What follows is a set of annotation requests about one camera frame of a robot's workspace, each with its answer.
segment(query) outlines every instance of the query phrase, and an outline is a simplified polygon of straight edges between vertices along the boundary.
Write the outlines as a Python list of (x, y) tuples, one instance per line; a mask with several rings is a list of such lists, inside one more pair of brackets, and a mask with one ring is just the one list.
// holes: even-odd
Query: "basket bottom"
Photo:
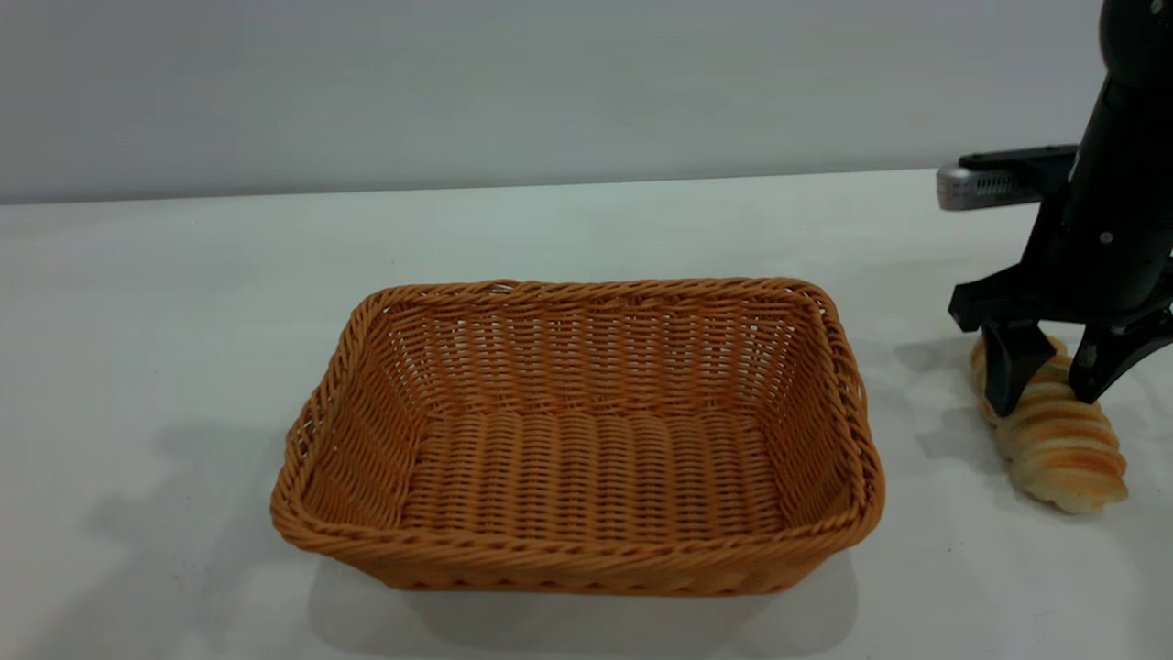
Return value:
[(401, 526), (569, 542), (769, 535), (787, 526), (772, 450), (754, 416), (718, 410), (438, 421)]

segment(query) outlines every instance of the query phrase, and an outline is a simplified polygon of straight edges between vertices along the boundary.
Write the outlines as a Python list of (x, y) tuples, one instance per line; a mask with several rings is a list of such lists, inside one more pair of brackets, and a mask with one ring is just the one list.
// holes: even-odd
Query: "basket rim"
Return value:
[[(698, 292), (698, 285), (705, 285)], [(388, 530), (364, 525), (327, 523), (311, 515), (301, 503), (308, 477), (313, 474), (324, 443), (316, 447), (299, 445), (298, 429), (327, 423), (341, 408), (353, 387), (354, 367), (365, 351), (366, 338), (358, 332), (371, 318), (382, 313), (391, 304), (452, 304), (468, 301), (468, 297), (494, 301), (584, 301), (615, 297), (619, 287), (624, 297), (683, 295), (697, 298), (732, 298), (739, 292), (762, 298), (762, 287), (774, 291), (768, 299), (793, 298), (806, 300), (821, 317), (823, 333), (820, 334), (827, 351), (825, 367), (839, 383), (835, 420), (840, 426), (840, 449), (850, 465), (852, 501), (848, 509), (828, 519), (808, 525), (788, 528), (773, 533), (739, 535), (713, 539), (642, 543), (602, 540), (545, 540), (522, 539), (500, 535), (472, 532), (434, 532), (429, 530)], [(328, 409), (321, 404), (327, 403)], [(683, 278), (639, 279), (598, 283), (547, 283), (540, 280), (489, 279), (459, 284), (414, 284), (391, 286), (367, 295), (351, 313), (343, 329), (338, 349), (330, 361), (330, 369), (321, 383), (301, 410), (298, 421), (286, 434), (285, 461), (273, 489), (270, 513), (273, 525), (294, 546), (311, 552), (354, 558), (434, 559), (435, 549), (448, 549), (460, 554), (467, 551), (503, 551), (518, 556), (534, 553), (565, 557), (615, 557), (625, 562), (637, 558), (656, 558), (672, 554), (710, 554), (714, 562), (735, 552), (744, 560), (747, 550), (755, 549), (762, 560), (795, 554), (820, 554), (835, 552), (855, 545), (879, 523), (883, 510), (884, 479), (879, 456), (872, 442), (867, 424), (867, 395), (859, 375), (854, 354), (847, 345), (839, 321), (838, 309), (826, 292), (802, 279), (788, 277), (769, 278)], [(784, 542), (814, 540), (804, 544), (802, 552)]]

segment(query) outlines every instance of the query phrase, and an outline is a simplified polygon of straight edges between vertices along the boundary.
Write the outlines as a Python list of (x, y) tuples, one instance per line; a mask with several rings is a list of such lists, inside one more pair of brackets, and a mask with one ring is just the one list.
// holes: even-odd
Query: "table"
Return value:
[[(1173, 352), (1103, 400), (1132, 497), (1099, 516), (1016, 495), (975, 409), (945, 305), (1032, 217), (943, 213), (928, 170), (0, 207), (0, 656), (1168, 658)], [(366, 293), (777, 274), (838, 301), (888, 476), (879, 529), (792, 591), (398, 593), (273, 532)]]

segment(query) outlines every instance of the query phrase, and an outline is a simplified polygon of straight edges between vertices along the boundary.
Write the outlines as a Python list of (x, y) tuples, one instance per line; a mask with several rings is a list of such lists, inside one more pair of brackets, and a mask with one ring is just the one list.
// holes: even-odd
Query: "bread roll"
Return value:
[(1120, 441), (1098, 403), (1086, 404), (1067, 387), (1071, 358), (1049, 338), (1057, 355), (1030, 380), (1018, 407), (998, 417), (985, 400), (985, 346), (970, 354), (982, 413), (995, 426), (998, 451), (1010, 461), (1015, 487), (1069, 513), (1091, 513), (1128, 497)]

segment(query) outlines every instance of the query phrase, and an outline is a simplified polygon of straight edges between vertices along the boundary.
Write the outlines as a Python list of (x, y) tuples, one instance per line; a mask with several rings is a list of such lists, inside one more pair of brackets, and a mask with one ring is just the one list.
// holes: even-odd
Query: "woven basket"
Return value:
[(289, 433), (273, 524), (396, 588), (774, 592), (880, 519), (865, 402), (805, 281), (387, 288)]

